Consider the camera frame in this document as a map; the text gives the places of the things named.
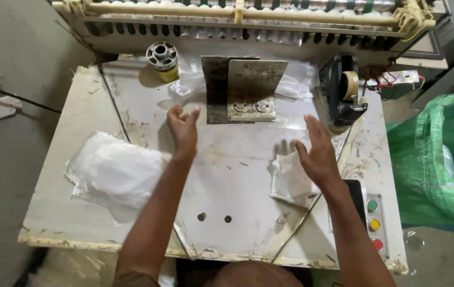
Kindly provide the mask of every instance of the yellow button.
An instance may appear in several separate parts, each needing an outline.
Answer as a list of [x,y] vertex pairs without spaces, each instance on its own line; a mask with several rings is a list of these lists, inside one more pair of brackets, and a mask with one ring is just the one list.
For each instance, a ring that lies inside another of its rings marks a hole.
[[369,227],[371,228],[371,231],[376,231],[381,227],[381,223],[377,219],[371,219],[369,221]]

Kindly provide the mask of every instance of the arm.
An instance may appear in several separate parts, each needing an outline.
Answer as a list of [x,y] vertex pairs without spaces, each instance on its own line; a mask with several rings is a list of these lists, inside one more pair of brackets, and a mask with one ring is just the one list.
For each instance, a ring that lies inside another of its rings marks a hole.
[[179,117],[182,112],[183,109],[179,106],[174,106],[167,112],[167,124],[174,138],[175,154],[124,240],[117,259],[116,278],[137,272],[158,281],[181,193],[197,153],[195,123],[200,108],[197,106],[191,115]]
[[340,178],[330,135],[312,115],[305,115],[312,149],[294,140],[307,175],[321,189],[332,218],[340,272],[346,286],[395,286],[367,235],[349,188]]

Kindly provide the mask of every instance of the person's left hand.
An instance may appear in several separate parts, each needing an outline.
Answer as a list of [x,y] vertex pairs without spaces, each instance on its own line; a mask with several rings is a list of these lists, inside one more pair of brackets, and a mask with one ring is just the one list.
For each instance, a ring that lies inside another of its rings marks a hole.
[[174,138],[175,156],[194,157],[197,154],[197,122],[200,106],[195,106],[191,114],[182,114],[178,105],[167,111],[167,125]]

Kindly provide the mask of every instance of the green sack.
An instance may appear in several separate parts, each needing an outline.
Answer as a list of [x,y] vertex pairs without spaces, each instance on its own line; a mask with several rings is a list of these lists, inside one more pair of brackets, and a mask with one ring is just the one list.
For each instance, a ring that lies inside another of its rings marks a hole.
[[443,155],[445,145],[454,162],[454,94],[435,98],[420,114],[389,128],[403,226],[454,231],[454,179]]

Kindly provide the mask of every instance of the red button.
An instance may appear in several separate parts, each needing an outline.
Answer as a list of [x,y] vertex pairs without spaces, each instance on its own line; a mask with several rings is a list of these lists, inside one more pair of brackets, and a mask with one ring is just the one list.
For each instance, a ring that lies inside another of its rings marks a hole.
[[372,244],[374,244],[374,248],[376,248],[377,251],[380,251],[383,249],[383,242],[379,239],[373,239]]

